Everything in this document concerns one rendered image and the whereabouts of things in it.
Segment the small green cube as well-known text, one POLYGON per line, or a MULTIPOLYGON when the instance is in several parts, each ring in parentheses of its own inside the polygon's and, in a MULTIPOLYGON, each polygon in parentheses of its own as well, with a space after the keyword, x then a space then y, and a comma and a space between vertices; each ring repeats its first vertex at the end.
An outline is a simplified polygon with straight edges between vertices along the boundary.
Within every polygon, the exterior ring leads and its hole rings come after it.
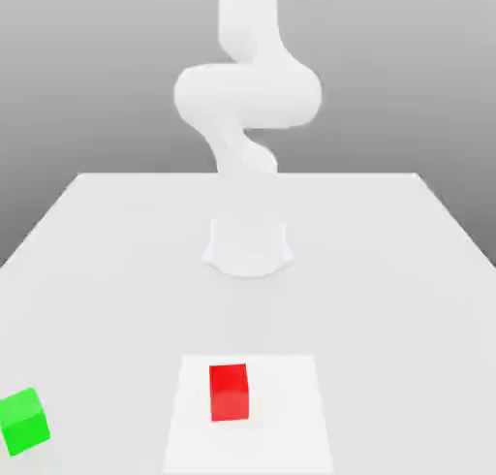
POLYGON ((34 388, 0 399, 0 432, 11 457, 50 439, 47 416, 34 388))

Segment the small red cube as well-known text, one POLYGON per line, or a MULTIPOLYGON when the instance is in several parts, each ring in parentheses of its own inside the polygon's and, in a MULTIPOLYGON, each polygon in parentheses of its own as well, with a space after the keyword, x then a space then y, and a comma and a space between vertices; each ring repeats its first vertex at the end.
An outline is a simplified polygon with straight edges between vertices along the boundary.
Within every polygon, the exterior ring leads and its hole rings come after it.
POLYGON ((212 422, 249 418, 249 385, 246 364, 209 367, 210 416, 212 422))

